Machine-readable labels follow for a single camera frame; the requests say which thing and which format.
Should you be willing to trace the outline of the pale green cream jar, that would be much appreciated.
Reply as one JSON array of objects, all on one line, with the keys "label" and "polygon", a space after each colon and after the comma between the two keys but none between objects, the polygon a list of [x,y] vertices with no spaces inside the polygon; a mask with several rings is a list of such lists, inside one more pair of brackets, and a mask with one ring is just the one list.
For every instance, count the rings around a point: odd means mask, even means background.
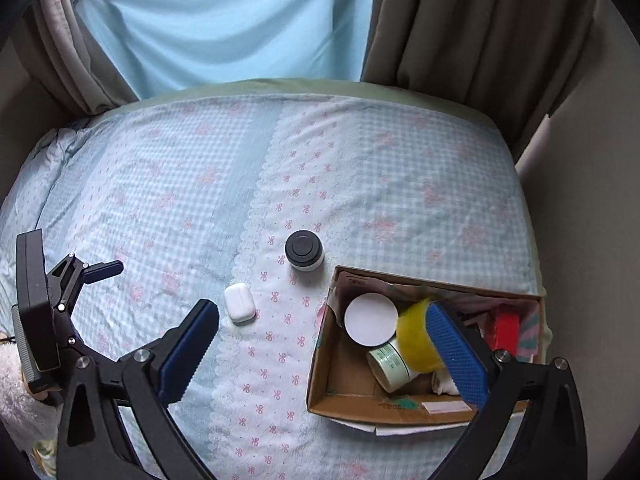
[{"label": "pale green cream jar", "polygon": [[419,376],[402,358],[396,338],[370,350],[367,362],[374,378],[386,393],[405,387]]}]

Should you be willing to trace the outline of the red and white carton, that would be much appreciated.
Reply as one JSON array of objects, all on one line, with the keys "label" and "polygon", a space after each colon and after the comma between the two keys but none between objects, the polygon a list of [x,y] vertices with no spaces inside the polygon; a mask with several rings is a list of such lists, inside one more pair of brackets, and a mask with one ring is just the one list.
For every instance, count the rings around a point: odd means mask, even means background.
[{"label": "red and white carton", "polygon": [[485,325],[485,341],[491,350],[506,350],[511,354],[518,348],[521,315],[508,306],[491,309]]}]

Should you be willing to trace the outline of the yellow tape roll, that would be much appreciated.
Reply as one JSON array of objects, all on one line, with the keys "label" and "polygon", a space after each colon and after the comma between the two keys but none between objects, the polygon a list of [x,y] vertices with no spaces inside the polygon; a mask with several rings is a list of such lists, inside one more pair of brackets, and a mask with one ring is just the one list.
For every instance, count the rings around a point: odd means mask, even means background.
[{"label": "yellow tape roll", "polygon": [[396,338],[400,356],[410,370],[430,374],[445,367],[426,330],[427,310],[432,300],[423,299],[398,316]]}]

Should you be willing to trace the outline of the white earbuds case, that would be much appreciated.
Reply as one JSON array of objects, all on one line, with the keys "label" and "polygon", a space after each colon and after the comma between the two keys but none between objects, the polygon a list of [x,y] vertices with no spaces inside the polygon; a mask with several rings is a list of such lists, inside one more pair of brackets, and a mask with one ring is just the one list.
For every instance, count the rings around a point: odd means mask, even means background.
[{"label": "white earbuds case", "polygon": [[250,288],[245,283],[235,283],[224,290],[224,304],[228,317],[235,325],[250,322],[257,313]]}]

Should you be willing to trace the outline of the white jar green label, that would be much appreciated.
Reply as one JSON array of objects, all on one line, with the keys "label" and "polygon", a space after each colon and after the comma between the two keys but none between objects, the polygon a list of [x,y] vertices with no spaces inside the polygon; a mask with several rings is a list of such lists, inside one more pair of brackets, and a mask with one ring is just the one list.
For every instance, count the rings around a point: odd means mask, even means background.
[{"label": "white jar green label", "polygon": [[392,300],[367,292],[348,305],[344,327],[348,336],[360,346],[373,348],[386,344],[396,333],[398,311]]}]

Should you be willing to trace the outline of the cardboard box pink lining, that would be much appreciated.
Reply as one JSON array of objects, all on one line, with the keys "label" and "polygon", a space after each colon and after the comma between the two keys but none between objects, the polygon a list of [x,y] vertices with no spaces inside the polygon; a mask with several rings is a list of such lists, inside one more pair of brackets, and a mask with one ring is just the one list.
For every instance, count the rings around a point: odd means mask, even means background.
[{"label": "cardboard box pink lining", "polygon": [[520,341],[532,340],[533,349],[518,349],[526,361],[544,362],[544,298],[521,292],[502,292],[424,281],[418,278],[337,266],[333,272],[324,305],[316,348],[311,361],[306,396],[307,411],[342,422],[363,425],[372,432],[401,434],[463,426],[474,415],[457,406],[457,396],[438,396],[431,392],[431,377],[422,375],[396,393],[384,391],[367,362],[368,350],[349,338],[344,329],[348,304],[366,292],[378,292],[404,310],[429,296],[445,300],[460,313],[478,315],[492,307],[510,306],[523,321]]}]

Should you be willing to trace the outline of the black lid white jar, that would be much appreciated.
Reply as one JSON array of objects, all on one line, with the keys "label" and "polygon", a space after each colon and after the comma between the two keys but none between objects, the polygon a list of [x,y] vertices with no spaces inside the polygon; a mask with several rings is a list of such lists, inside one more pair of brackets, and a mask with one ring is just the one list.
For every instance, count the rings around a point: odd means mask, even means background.
[{"label": "black lid white jar", "polygon": [[318,269],[324,259],[320,238],[308,230],[293,232],[285,242],[285,258],[296,271],[312,272]]}]

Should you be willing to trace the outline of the checkered floral bed quilt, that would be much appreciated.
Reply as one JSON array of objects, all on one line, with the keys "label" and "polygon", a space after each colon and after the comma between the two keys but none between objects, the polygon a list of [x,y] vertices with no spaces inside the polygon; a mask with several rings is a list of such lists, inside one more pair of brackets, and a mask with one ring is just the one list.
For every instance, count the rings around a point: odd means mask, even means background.
[{"label": "checkered floral bed quilt", "polygon": [[[1,206],[1,327],[15,240],[47,264],[120,260],[73,320],[118,358],[200,299],[245,283],[257,315],[228,318],[171,415],[221,479],[425,479],[457,430],[381,438],[311,415],[310,362],[337,266],[537,295],[536,244],[511,154],[470,110],[356,84],[181,92],[49,132]],[[318,235],[322,265],[285,258]]]}]

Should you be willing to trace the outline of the brown curtain left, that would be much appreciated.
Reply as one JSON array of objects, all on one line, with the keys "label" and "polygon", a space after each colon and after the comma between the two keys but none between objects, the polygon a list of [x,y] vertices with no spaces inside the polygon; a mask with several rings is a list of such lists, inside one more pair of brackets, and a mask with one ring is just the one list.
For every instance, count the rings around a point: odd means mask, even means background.
[{"label": "brown curtain left", "polygon": [[138,99],[72,0],[32,0],[11,40],[29,76],[70,114],[96,116]]}]

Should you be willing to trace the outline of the brown curtain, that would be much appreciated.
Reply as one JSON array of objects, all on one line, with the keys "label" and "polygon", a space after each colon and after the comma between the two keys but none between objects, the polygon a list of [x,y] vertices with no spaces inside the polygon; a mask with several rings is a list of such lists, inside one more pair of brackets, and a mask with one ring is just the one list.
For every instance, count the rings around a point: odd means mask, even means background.
[{"label": "brown curtain", "polygon": [[361,78],[489,117],[512,156],[590,62],[597,0],[373,0]]},{"label": "brown curtain", "polygon": [[11,40],[29,76],[70,114],[96,116],[138,99],[72,0],[32,0]]}]

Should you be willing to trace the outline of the light blue curtain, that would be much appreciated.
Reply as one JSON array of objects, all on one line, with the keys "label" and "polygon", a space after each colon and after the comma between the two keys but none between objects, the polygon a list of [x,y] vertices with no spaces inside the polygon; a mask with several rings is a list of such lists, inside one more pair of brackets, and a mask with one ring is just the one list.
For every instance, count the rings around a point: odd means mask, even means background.
[{"label": "light blue curtain", "polygon": [[357,80],[373,0],[73,0],[139,99],[256,78]]}]

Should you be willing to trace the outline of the brown curtain right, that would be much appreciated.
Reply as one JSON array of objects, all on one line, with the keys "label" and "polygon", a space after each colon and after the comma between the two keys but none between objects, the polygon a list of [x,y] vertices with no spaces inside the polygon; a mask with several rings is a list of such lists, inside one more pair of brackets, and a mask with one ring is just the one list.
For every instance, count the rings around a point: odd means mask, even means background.
[{"label": "brown curtain right", "polygon": [[373,0],[361,78],[489,117],[512,156],[590,62],[597,0]]}]

